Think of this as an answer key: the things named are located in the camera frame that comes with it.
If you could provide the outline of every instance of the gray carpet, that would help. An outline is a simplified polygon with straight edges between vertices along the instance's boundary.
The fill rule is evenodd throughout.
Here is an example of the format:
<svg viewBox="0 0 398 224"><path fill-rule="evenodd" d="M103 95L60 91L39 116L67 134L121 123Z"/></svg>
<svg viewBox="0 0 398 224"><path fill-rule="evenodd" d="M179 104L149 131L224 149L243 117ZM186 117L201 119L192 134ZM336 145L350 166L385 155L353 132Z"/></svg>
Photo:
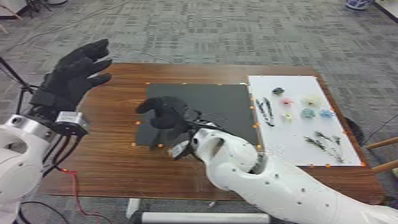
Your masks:
<svg viewBox="0 0 398 224"><path fill-rule="evenodd" d="M368 136L398 111L398 25L373 7L353 12L343 0L129 0L117 6L121 3L71 0L34 19L25 16L23 21L0 21L10 32L0 33L2 56L30 83L39 84L69 50L101 38L110 39L115 62L311 65L344 116ZM18 88L3 75L0 81L3 120ZM398 136L396 125L398 119L369 142ZM366 152L371 166L398 159L396 152L396 146ZM398 197L391 173L378 179L385 194ZM71 223L96 222L78 215L69 198L39 196L39 200L62 209ZM89 210L122 223L126 199L82 201ZM185 201L145 201L145 207L156 211L208 209L206 203ZM241 203L229 207L252 211ZM37 206L28 215L41 219L35 223L60 223Z"/></svg>

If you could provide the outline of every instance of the black cable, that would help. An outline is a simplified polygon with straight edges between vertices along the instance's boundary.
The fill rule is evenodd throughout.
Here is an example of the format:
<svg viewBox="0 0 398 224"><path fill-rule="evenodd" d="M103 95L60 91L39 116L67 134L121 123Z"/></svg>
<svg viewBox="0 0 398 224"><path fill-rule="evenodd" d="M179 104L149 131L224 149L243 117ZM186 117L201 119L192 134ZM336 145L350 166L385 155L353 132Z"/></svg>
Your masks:
<svg viewBox="0 0 398 224"><path fill-rule="evenodd" d="M21 103L23 103L23 96L25 96L25 89L21 88L19 97L18 97L18 104L16 104L16 114L21 114Z"/></svg>
<svg viewBox="0 0 398 224"><path fill-rule="evenodd" d="M25 224L32 224L32 223L28 222L28 220L26 220L26 217L25 217L23 213L21 213L21 209L19 209L19 211L18 211L18 216L19 216L19 219L21 219L23 223L25 223Z"/></svg>
<svg viewBox="0 0 398 224"><path fill-rule="evenodd" d="M3 70L2 67L0 67L0 70L2 70L3 74L7 75L9 79L19 84L18 80L14 79L14 77L10 76L10 74L7 73L7 71Z"/></svg>
<svg viewBox="0 0 398 224"><path fill-rule="evenodd" d="M48 209L51 209L51 211L57 213L57 215L58 215L58 217L62 218L66 224L69 224L69 221L67 221L64 215L60 214L60 212L57 211L57 209L55 209L46 203L42 203L42 202L39 202L39 201L25 201L25 202L21 203L21 205L25 205L25 204L39 204L39 205L42 205L42 206L44 206Z"/></svg>
<svg viewBox="0 0 398 224"><path fill-rule="evenodd" d="M375 135L376 132L382 130L384 126L389 124L389 122L394 120L396 117L398 117L398 114L396 114L396 115L392 116L392 118L384 122L380 128L371 132L369 137L368 137L366 140L364 140L364 145L366 145L366 143L368 143L368 141L369 141L373 135Z"/></svg>
<svg viewBox="0 0 398 224"><path fill-rule="evenodd" d="M69 140L71 140L71 136L67 135L66 136L66 140L64 140L64 143L62 143L62 146L58 148L58 152L53 156L53 164L51 164L51 167L46 169L44 173L42 173L42 178L46 177L46 175L50 174L50 172L53 171L55 167L57 167L57 157L60 156L60 153L67 147L67 144L69 144Z"/></svg>
<svg viewBox="0 0 398 224"><path fill-rule="evenodd" d="M55 160L57 162L53 163L53 165L55 165L55 169L57 169L58 171L60 171L58 164L64 162L64 160L66 160L67 157L71 156L71 153L73 153L73 151L74 151L74 149L76 149L76 147L78 147L78 144L80 144L80 142L82 142L82 139L83 139L83 136L78 136L76 139L74 139L74 143L73 143L71 149L69 149L69 151L66 152L62 158L60 158L60 159L58 159L58 157L55 158L55 159L57 159L57 160Z"/></svg>
<svg viewBox="0 0 398 224"><path fill-rule="evenodd" d="M10 77L12 76L12 80L19 83L19 85L23 86L23 88L26 89L28 93L34 94L34 90L30 88L28 83L25 82L25 80L21 79L21 76L18 75L9 63L5 62L3 58L0 57L0 64L3 65L3 68L7 69L7 72L3 71L3 69L0 69L5 73L5 75Z"/></svg>
<svg viewBox="0 0 398 224"><path fill-rule="evenodd" d="M46 163L46 159L48 159L48 157L50 157L50 155L51 155L51 153L53 153L53 150L55 150L55 148L57 148L57 146L58 146L58 143L60 143L62 138L64 138L64 135L58 136L58 140L57 140L57 142L55 142L55 144L53 144L53 146L51 146L51 149L50 149L48 152L46 152L46 156L44 156L44 159L42 159L42 164Z"/></svg>
<svg viewBox="0 0 398 224"><path fill-rule="evenodd" d="M60 171L58 164L60 164L60 163L64 162L64 160L67 159L67 157L69 157L69 155L71 155L71 153L73 153L73 151L74 151L74 149L76 149L76 147L78 147L82 138L83 138L83 136L78 136L78 137L76 137L76 139L74 139L74 143L73 143L73 146L71 146L71 149L69 149L69 151L66 152L62 158L58 159L60 153L62 153L62 151L64 151L64 149L66 149L66 146L67 146L66 142L69 143L69 139L71 139L71 136L67 136L64 145L62 145L60 150L58 150L57 154L55 154L55 156L53 156L53 165L51 165L51 167L48 168L48 170L44 171L42 177L46 177L46 175L50 174L50 172L53 171L53 169L57 169L57 170Z"/></svg>
<svg viewBox="0 0 398 224"><path fill-rule="evenodd" d="M201 128L208 128L211 130L218 130L222 132L225 132L229 135L234 135L222 127L218 126L211 126L211 125L206 125L206 124L197 124L195 122L192 121L186 121L186 123L192 125L193 128L201 129Z"/></svg>

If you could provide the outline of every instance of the black glove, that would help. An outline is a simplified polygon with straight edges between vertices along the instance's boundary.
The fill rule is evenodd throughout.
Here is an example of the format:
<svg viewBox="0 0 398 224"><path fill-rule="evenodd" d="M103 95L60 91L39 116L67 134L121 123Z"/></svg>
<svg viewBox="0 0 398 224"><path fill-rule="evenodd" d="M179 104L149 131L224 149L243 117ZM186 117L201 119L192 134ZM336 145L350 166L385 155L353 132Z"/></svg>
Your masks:
<svg viewBox="0 0 398 224"><path fill-rule="evenodd" d="M169 138L172 139L188 130L185 120L188 105L176 97L154 97L149 98L138 105L137 113L144 114L149 110L154 110L151 125L158 129L172 129L169 133Z"/></svg>
<svg viewBox="0 0 398 224"><path fill-rule="evenodd" d="M74 111L87 91L108 82L110 74L89 78L112 64L112 60L96 62L108 55L106 47L108 40L103 39L82 46L58 60L30 100L30 114L46 110L55 116L58 111Z"/></svg>

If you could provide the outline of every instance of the gray mat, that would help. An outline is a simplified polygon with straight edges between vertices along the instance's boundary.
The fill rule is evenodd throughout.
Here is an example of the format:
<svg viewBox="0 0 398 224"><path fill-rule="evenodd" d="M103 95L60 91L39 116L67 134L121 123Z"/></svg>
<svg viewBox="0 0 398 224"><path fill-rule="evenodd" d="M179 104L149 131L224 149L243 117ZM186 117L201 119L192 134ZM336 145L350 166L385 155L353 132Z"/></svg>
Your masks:
<svg viewBox="0 0 398 224"><path fill-rule="evenodd" d="M254 145L257 144L245 85L151 84L145 96L147 98L160 96L177 97L186 102L190 109L202 112L202 119L211 121ZM172 141L167 141L163 133L156 136L158 130L149 125L151 118L153 113L147 113L144 124L138 126L135 142L138 145L174 145L186 140L188 136L186 134L181 135Z"/></svg>

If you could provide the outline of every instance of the chair leg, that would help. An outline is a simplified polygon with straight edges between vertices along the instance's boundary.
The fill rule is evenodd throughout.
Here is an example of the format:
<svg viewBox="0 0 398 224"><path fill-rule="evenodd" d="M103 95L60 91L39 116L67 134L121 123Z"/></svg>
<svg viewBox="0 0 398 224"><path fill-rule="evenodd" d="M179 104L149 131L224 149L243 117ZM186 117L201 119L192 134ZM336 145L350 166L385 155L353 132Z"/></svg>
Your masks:
<svg viewBox="0 0 398 224"><path fill-rule="evenodd" d="M3 31L5 34L9 34L9 31L5 30L5 27L2 24L0 24L0 30Z"/></svg>
<svg viewBox="0 0 398 224"><path fill-rule="evenodd" d="M368 149L375 149L375 148L378 148L378 147L382 147L385 145L391 145L394 143L398 143L398 137L394 137L394 138L384 140L382 142L376 142L375 144L368 145L366 148Z"/></svg>
<svg viewBox="0 0 398 224"><path fill-rule="evenodd" d="M373 170L375 173L382 173L382 172L392 170L394 168L398 168L398 160L394 160L394 161L384 163L382 165L375 166L371 168L371 170Z"/></svg>
<svg viewBox="0 0 398 224"><path fill-rule="evenodd" d="M9 13L12 14L12 16L14 16L19 20L23 20L21 16L16 14L16 12L10 10L10 8L9 8L3 4L0 4L0 7L9 11Z"/></svg>

